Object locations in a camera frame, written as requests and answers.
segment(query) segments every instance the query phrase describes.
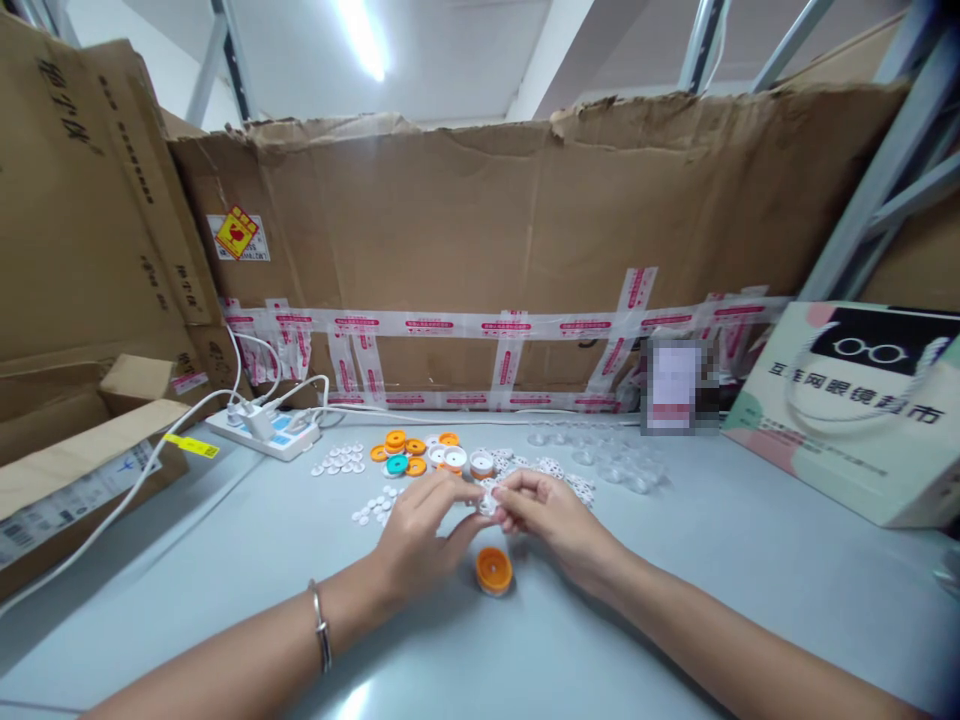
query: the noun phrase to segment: fluorescent light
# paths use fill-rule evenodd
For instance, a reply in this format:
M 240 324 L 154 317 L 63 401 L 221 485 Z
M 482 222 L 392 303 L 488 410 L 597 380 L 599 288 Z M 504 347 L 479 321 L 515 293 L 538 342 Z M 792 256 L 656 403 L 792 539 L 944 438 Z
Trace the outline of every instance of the fluorescent light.
M 383 82 L 383 52 L 373 36 L 363 0 L 337 0 L 337 9 L 360 65 L 374 80 Z

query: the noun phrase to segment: open box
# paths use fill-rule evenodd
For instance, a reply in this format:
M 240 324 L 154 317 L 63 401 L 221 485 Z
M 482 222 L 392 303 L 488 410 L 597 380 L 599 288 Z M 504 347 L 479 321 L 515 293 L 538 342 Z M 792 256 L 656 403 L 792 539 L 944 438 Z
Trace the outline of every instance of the open box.
M 76 550 L 122 501 L 165 428 L 188 407 L 164 399 L 174 363 L 121 355 L 0 378 L 0 599 Z M 161 450 L 128 511 L 186 472 Z

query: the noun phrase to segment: bangle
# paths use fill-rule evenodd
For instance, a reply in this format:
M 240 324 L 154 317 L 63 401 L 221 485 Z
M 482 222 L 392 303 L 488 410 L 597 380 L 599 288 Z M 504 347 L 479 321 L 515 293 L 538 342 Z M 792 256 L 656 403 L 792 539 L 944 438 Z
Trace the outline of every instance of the bangle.
M 320 591 L 317 589 L 317 583 L 310 579 L 307 589 L 313 593 L 313 609 L 317 613 L 317 640 L 320 643 L 320 651 L 323 655 L 323 669 L 321 674 L 326 675 L 333 667 L 333 658 L 330 655 L 330 635 L 327 633 L 327 622 L 320 615 Z

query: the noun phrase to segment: right hand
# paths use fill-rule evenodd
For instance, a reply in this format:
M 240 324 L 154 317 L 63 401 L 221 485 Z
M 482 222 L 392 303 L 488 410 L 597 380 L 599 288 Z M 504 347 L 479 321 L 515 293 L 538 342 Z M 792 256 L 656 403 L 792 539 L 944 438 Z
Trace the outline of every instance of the right hand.
M 595 597 L 632 553 L 607 530 L 565 482 L 518 470 L 493 490 L 500 503 L 494 520 L 503 532 L 529 532 L 557 556 L 573 582 Z

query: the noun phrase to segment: power strip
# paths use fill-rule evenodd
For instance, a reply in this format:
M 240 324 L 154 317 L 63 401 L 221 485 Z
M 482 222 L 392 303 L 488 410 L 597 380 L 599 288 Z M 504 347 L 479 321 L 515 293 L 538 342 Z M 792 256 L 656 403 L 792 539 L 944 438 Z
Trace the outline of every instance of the power strip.
M 277 412 L 275 417 L 271 418 L 274 435 L 268 441 L 255 438 L 242 422 L 231 425 L 227 413 L 227 410 L 221 410 L 207 418 L 206 423 L 213 432 L 284 462 L 290 462 L 305 453 L 320 439 L 320 428 L 316 423 L 307 422 L 301 424 L 296 431 L 289 431 L 295 413 Z

